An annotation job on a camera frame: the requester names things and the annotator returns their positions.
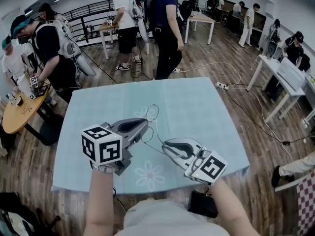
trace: beige pants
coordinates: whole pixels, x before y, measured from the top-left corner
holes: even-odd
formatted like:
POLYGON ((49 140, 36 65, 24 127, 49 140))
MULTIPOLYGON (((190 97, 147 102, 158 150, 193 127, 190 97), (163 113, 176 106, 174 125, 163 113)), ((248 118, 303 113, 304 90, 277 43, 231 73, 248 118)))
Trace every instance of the beige pants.
POLYGON ((251 43, 251 34, 252 34, 252 27, 251 27, 251 29, 248 29, 248 25, 244 24, 243 34, 241 36, 241 40, 240 40, 239 44, 240 45, 244 45, 245 42, 246 42, 247 44, 250 45, 250 43, 251 43))
POLYGON ((296 173, 304 173, 315 169, 315 151, 303 159, 294 161, 279 168, 281 176, 289 176, 296 173))

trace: white table leg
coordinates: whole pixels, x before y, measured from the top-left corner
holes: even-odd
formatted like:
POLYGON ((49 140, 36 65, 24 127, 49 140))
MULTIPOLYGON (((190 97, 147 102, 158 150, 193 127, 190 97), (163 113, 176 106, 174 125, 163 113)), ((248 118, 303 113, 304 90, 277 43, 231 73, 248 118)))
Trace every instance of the white table leg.
POLYGON ((251 80, 250 84, 247 87, 247 91, 250 91, 252 89, 252 86, 254 85, 254 83, 255 83, 255 81, 256 81, 256 79, 257 79, 257 77, 258 77, 258 75, 259 75, 259 73, 261 71, 261 68, 262 68, 262 61, 259 62, 258 67, 256 68, 256 71, 255 71, 255 73, 254 73, 254 75, 252 77, 252 80, 251 80))
POLYGON ((110 42, 111 42, 112 44, 114 44, 113 32, 112 32, 112 30, 109 31, 109 35, 110 35, 110 42))
POLYGON ((295 96, 294 100, 290 103, 290 105, 287 107, 287 109, 279 116, 279 119, 282 119, 286 116, 286 114, 290 111, 290 109, 295 105, 295 103, 298 101, 300 97, 295 96))
POLYGON ((310 114, 305 118, 305 120, 310 121, 312 117, 315 116, 315 109, 310 112, 310 114))
POLYGON ((282 99, 282 101, 279 103, 278 106, 276 106, 276 108, 274 109, 274 111, 272 111, 272 113, 267 117, 266 119, 266 123, 268 123, 277 112, 279 112, 279 110, 283 107, 283 105, 287 102, 287 100, 290 98, 290 95, 287 93, 284 98, 282 99))
POLYGON ((146 47, 147 47, 147 55, 150 55, 150 43, 147 43, 146 47))
POLYGON ((266 87, 268 86, 268 83, 270 82, 271 78, 272 78, 273 74, 270 74, 266 83, 264 84, 264 86, 262 87, 261 90, 265 91, 266 90, 266 87))
POLYGON ((188 40, 189 23, 190 23, 190 20, 188 19, 188 20, 187 20, 187 27, 186 27, 185 44, 187 44, 187 40, 188 40))
POLYGON ((209 33, 209 39, 208 39, 208 45, 210 45, 211 43, 211 39, 212 39, 212 33, 213 33, 213 28, 215 26, 215 23, 211 23, 211 28, 210 28, 210 33, 209 33))
POLYGON ((100 31, 100 37, 102 39, 102 44, 103 44, 103 49, 104 49, 104 53, 105 53, 105 58, 109 59, 107 48, 106 48, 106 44, 105 44, 104 32, 100 31))

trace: white cube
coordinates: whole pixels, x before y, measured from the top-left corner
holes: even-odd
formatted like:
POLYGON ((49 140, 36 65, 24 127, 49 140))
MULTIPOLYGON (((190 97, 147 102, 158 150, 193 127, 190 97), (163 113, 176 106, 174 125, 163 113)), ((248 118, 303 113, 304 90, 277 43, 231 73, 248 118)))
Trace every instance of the white cube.
POLYGON ((123 159, 123 138, 99 125, 81 130, 83 153, 97 165, 123 159))

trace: power strip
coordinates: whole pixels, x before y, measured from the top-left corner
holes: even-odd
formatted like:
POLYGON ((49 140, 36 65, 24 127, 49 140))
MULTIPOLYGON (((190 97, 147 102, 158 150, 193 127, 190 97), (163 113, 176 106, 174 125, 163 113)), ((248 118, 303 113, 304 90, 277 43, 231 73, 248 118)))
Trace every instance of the power strip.
POLYGON ((221 88, 223 90, 228 90, 228 86, 226 84, 221 83, 221 82, 217 82, 216 87, 221 88))

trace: wooden tabletop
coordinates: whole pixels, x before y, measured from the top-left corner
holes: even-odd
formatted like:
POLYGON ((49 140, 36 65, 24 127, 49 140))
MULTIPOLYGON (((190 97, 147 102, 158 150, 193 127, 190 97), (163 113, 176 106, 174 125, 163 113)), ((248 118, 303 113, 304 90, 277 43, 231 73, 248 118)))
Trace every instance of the wooden tabletop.
POLYGON ((98 28, 99 31, 113 30, 113 29, 119 29, 119 26, 118 25, 108 26, 107 24, 102 24, 98 28))
POLYGON ((212 18, 209 18, 207 17, 206 15, 203 15, 203 14, 199 14, 197 13, 196 15, 194 16, 190 16, 188 18, 190 21, 200 21, 200 22, 208 22, 208 23, 214 23, 215 20, 213 20, 212 18))
POLYGON ((46 91, 45 95, 35 100, 31 100, 22 93, 18 94, 16 98, 19 96, 22 98, 22 106, 15 106, 9 102, 3 114, 3 129, 5 132, 7 134, 14 134, 21 130, 39 109, 48 92, 49 90, 46 91))

